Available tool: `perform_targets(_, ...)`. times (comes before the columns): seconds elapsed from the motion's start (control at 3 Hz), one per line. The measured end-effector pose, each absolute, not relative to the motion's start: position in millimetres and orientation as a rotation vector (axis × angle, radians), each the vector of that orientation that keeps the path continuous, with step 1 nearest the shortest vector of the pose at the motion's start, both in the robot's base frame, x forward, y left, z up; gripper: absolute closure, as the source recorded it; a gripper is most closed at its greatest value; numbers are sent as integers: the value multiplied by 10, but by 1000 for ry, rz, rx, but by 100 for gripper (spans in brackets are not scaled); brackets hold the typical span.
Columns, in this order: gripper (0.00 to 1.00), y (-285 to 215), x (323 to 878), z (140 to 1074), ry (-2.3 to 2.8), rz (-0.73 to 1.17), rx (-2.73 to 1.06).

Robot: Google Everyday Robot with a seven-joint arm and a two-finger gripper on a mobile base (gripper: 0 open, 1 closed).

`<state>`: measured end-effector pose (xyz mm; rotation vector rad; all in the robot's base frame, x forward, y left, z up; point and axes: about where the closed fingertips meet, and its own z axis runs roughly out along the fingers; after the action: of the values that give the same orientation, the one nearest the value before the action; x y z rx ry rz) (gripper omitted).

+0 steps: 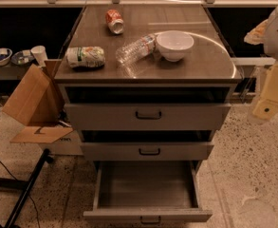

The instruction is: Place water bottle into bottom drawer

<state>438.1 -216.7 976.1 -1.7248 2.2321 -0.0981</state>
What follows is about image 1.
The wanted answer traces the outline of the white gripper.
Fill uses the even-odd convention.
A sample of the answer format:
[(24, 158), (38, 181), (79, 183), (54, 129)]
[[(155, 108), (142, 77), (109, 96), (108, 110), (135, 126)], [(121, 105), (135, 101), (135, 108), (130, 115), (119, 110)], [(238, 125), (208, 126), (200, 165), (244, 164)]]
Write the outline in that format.
[[(244, 42), (251, 45), (264, 43), (268, 56), (278, 60), (278, 6), (264, 20), (244, 37)], [(278, 62), (266, 71), (266, 79), (260, 95), (252, 108), (251, 114), (262, 121), (269, 121), (278, 113)]]

